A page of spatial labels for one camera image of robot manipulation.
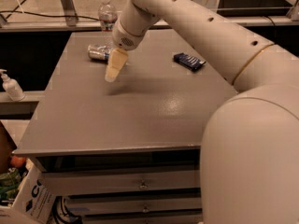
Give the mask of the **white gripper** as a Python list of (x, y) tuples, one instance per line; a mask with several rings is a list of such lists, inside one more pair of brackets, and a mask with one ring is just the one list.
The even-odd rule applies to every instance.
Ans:
[(143, 38), (143, 35), (131, 35), (128, 33), (121, 25), (121, 20), (117, 19), (112, 30), (112, 40), (119, 49), (113, 49), (109, 54), (105, 74), (107, 82), (115, 81), (128, 60), (127, 51), (136, 49)]

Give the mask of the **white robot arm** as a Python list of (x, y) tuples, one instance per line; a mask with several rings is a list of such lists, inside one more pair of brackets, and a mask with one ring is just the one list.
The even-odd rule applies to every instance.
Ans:
[(203, 134), (204, 224), (298, 224), (299, 59), (191, 0), (128, 0), (114, 44), (135, 49), (158, 20), (238, 92)]

